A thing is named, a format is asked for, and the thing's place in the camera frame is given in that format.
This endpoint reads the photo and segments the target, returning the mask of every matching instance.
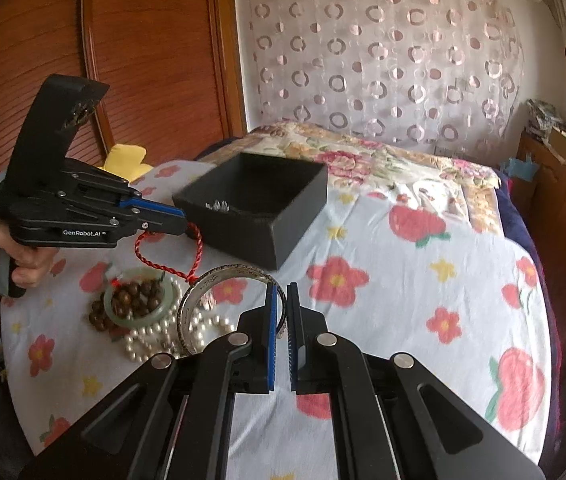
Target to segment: black handle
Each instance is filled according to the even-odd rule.
[[[10,298],[20,298],[25,289],[12,280],[12,272],[16,269],[16,260],[0,249],[0,295]]]

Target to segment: silver bolt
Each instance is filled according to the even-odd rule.
[[[157,370],[165,370],[172,364],[172,358],[167,354],[156,354],[152,357],[152,366]]]
[[[322,346],[334,346],[336,344],[336,336],[329,332],[323,332],[316,337],[316,341]]]
[[[227,338],[227,341],[229,341],[230,345],[233,346],[243,346],[247,344],[247,341],[249,340],[249,336],[247,334],[244,334],[243,332],[233,332]]]
[[[396,354],[394,356],[394,364],[399,368],[412,368],[414,358],[409,354]]]

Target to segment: red string bracelet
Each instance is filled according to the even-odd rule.
[[[197,227],[197,225],[189,222],[188,228],[192,229],[194,236],[196,237],[196,258],[194,259],[192,268],[189,269],[189,272],[187,274],[180,272],[180,270],[172,269],[171,267],[155,264],[141,254],[141,242],[144,238],[147,238],[149,235],[153,234],[149,231],[141,233],[136,239],[136,242],[134,243],[134,253],[136,254],[136,257],[145,265],[153,267],[154,269],[164,270],[165,272],[169,272],[170,274],[176,274],[178,277],[183,278],[186,282],[188,282],[189,285],[192,285],[198,279],[198,276],[195,275],[195,272],[198,269],[198,266],[201,263],[201,257],[203,256],[203,237],[201,236],[201,231]]]

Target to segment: human hand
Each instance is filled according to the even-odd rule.
[[[7,224],[0,221],[0,249],[16,260],[16,269],[12,272],[15,285],[22,288],[37,286],[52,267],[58,248],[25,247],[15,242],[10,236]]]

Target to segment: bed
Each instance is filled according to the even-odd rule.
[[[299,283],[304,306],[323,312],[330,330],[365,352],[414,354],[534,462],[553,448],[550,311],[533,254],[506,238],[510,221],[498,214],[502,186],[494,171],[276,123],[201,162],[158,166],[135,185],[168,203],[238,151],[328,165],[328,203],[274,274]],[[86,319],[104,270],[138,265],[133,244],[128,238],[115,250],[62,250],[41,287],[2,304],[10,391],[35,453],[138,366],[120,333],[97,333]],[[188,267],[193,254],[185,237],[158,236],[141,249],[176,268]],[[200,270],[234,261],[206,248]],[[236,322],[260,305],[263,291],[258,283],[226,282],[215,290],[218,314]],[[278,355],[285,346],[278,341]],[[278,359],[274,393],[236,399],[227,478],[336,478],[326,400],[291,393],[287,363]]]

